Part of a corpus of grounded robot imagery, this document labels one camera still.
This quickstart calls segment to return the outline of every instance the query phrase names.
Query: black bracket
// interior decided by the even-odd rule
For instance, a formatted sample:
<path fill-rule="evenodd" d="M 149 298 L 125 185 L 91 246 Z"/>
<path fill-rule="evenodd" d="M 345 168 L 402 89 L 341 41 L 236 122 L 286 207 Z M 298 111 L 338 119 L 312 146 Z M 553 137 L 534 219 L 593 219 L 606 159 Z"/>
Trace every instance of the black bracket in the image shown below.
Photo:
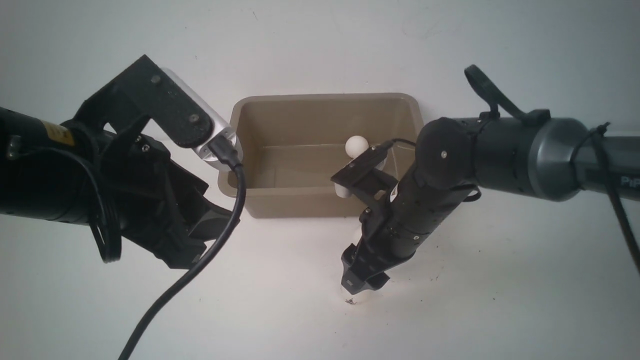
<path fill-rule="evenodd" d="M 498 111 L 498 106 L 503 108 L 515 119 L 522 121 L 524 126 L 537 126 L 551 119 L 551 112 L 548 109 L 536 109 L 528 113 L 520 110 L 477 66 L 471 65 L 467 67 L 465 69 L 465 76 L 471 88 L 489 105 L 489 112 L 481 113 L 481 119 L 499 119 L 500 112 Z"/>
<path fill-rule="evenodd" d="M 87 99 L 71 121 L 93 131 L 111 125 L 117 135 L 103 156 L 121 158 L 149 119 L 180 147 L 201 145 L 213 132 L 209 115 L 146 55 Z"/>
<path fill-rule="evenodd" d="M 390 144 L 372 146 L 331 176 L 331 181 L 344 186 L 368 206 L 367 214 L 383 213 L 383 206 L 376 195 L 387 192 L 397 184 L 393 176 L 376 169 L 387 158 Z"/>

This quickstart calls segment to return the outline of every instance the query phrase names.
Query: plastic container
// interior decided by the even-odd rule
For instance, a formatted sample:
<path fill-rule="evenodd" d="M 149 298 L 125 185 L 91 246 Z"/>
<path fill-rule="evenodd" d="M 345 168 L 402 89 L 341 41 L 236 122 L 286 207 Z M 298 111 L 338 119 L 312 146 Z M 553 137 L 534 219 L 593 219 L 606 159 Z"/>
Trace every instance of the plastic container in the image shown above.
<path fill-rule="evenodd" d="M 254 218 L 287 218 L 358 216 L 364 204 L 338 197 L 330 180 L 351 160 L 347 139 L 415 141 L 424 123 L 406 94 L 327 94 L 248 97 L 236 104 L 230 124 L 244 151 L 247 211 Z M 413 148 L 397 144 L 383 170 L 399 179 L 413 159 Z M 233 173 L 221 172 L 218 186 L 236 196 Z"/>

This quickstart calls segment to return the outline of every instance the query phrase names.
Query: robotic arm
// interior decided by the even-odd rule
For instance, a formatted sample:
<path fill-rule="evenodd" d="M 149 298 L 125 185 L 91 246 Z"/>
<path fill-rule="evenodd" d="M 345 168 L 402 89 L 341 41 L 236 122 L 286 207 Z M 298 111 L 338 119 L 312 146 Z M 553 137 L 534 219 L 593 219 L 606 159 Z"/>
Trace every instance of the robotic arm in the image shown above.
<path fill-rule="evenodd" d="M 231 212 L 206 200 L 207 183 L 141 134 L 150 119 L 220 170 L 229 167 L 210 150 L 216 137 L 242 156 L 231 127 L 143 56 L 61 126 L 0 108 L 0 213 L 89 225 L 105 262 L 120 258 L 122 235 L 170 268 L 191 268 Z"/>
<path fill-rule="evenodd" d="M 620 197 L 640 200 L 640 138 L 604 138 L 608 124 L 589 130 L 575 119 L 553 119 L 548 110 L 524 113 L 475 65 L 465 75 L 490 110 L 427 123 L 400 181 L 375 169 L 394 141 L 370 147 L 332 177 L 368 206 L 358 245 L 342 254 L 343 287 L 352 294 L 380 289 L 389 280 L 384 271 L 408 261 L 458 205 L 479 199 L 479 187 L 552 201 L 580 190 L 609 194 L 640 270 L 620 203 Z M 498 106 L 512 117 L 501 117 Z M 376 200 L 380 191 L 385 195 Z"/>

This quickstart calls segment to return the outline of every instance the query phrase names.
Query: white ball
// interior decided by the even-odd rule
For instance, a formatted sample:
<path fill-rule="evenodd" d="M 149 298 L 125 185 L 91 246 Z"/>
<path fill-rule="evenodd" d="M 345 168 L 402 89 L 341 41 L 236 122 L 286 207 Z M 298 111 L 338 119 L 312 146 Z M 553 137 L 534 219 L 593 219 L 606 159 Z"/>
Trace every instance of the white ball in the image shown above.
<path fill-rule="evenodd" d="M 360 156 L 360 154 L 365 152 L 368 148 L 369 142 L 360 135 L 350 137 L 349 140 L 347 140 L 347 143 L 344 144 L 344 150 L 346 150 L 347 155 L 352 159 Z"/>

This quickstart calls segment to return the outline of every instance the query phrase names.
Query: white object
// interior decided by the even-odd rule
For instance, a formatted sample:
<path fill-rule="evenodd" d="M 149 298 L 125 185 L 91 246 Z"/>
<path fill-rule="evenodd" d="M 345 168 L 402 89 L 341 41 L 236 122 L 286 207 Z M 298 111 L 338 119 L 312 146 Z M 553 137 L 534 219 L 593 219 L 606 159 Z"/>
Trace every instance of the white object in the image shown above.
<path fill-rule="evenodd" d="M 360 135 L 350 137 L 349 140 L 347 140 L 347 142 L 344 144 L 344 150 L 346 150 L 347 155 L 349 155 L 351 159 L 357 158 L 368 148 L 369 142 L 367 141 L 367 139 L 363 138 Z"/>
<path fill-rule="evenodd" d="M 223 119 L 215 110 L 213 110 L 203 98 L 201 98 L 192 88 L 187 85 L 176 73 L 167 69 L 166 67 L 162 68 L 162 71 L 173 80 L 173 82 L 178 85 L 185 94 L 187 94 L 191 100 L 193 100 L 199 107 L 201 107 L 207 115 L 211 118 L 211 122 L 213 125 L 213 132 L 207 141 L 193 148 L 196 154 L 203 159 L 207 164 L 211 165 L 214 168 L 217 168 L 219 171 L 229 171 L 231 170 L 228 165 L 224 165 L 218 160 L 218 157 L 215 156 L 211 150 L 209 150 L 208 144 L 213 141 L 213 138 L 218 134 L 222 134 L 227 140 L 229 140 L 236 150 L 238 151 L 238 158 L 242 161 L 243 159 L 243 151 L 242 146 L 240 145 L 240 139 L 238 139 L 236 135 L 236 131 L 229 125 L 229 123 Z"/>
<path fill-rule="evenodd" d="M 396 187 L 394 187 L 394 189 L 391 190 L 391 194 L 389 195 L 389 202 L 393 202 L 398 196 L 398 184 L 396 184 Z"/>
<path fill-rule="evenodd" d="M 345 188 L 342 185 L 333 183 L 333 187 L 335 187 L 335 194 L 338 195 L 339 197 L 342 197 L 343 199 L 347 199 L 352 195 L 351 191 L 349 191 L 347 188 Z"/>

